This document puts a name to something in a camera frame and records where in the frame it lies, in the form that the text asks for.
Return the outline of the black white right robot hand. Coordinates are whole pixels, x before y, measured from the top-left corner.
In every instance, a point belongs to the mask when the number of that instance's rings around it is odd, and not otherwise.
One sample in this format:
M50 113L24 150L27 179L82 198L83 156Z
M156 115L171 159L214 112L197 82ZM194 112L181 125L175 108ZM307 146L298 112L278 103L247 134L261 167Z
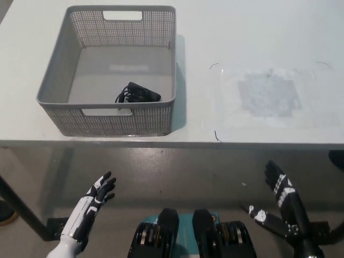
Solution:
M269 160L264 178L276 200L281 217L253 204L241 203L243 210L261 227L286 239L311 237L310 221L300 195L282 168Z

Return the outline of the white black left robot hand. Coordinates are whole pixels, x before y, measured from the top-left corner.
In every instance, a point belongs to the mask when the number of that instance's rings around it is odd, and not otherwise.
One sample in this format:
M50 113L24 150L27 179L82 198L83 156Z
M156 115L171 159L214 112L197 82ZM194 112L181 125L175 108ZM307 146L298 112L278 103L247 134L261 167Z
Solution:
M72 238L78 243L88 239L101 207L115 197L115 182L116 178L108 171L89 188L70 214L62 230L62 237Z

